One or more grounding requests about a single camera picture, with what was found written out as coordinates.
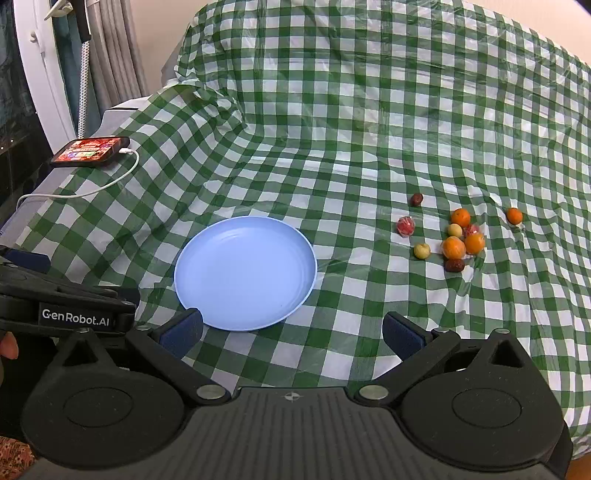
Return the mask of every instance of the finger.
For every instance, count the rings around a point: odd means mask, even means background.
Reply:
[[[0,342],[0,356],[5,356],[11,360],[18,357],[17,339],[14,338],[11,332],[8,332]]]

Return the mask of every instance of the orange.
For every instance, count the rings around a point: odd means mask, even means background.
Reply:
[[[450,260],[458,260],[466,255],[466,246],[458,237],[451,236],[441,243],[441,251]]]
[[[457,223],[462,228],[470,225],[470,213],[465,208],[458,208],[452,213],[452,223]]]
[[[510,208],[507,210],[507,221],[513,225],[519,225],[523,222],[523,213],[517,208]]]
[[[481,233],[473,233],[466,237],[464,243],[466,244],[466,251],[470,255],[477,255],[484,249],[484,235],[482,235]]]

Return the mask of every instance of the white wall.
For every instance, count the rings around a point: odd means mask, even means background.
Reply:
[[[207,0],[127,0],[150,93],[193,15]],[[575,0],[475,0],[517,20],[591,64],[591,16]]]
[[[195,13],[207,0],[127,0],[136,47],[150,93],[161,86],[161,70]]]

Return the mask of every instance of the small yellow apple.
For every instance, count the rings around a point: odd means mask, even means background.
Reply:
[[[447,233],[450,236],[456,236],[460,238],[462,236],[462,227],[459,226],[457,223],[452,223],[449,227],[447,227]]]
[[[414,246],[413,252],[415,257],[425,260],[431,255],[431,247],[427,244],[418,244]]]

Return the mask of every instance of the gray curtain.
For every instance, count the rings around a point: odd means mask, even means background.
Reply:
[[[90,72],[101,113],[126,100],[146,95],[129,47],[123,0],[89,0]]]

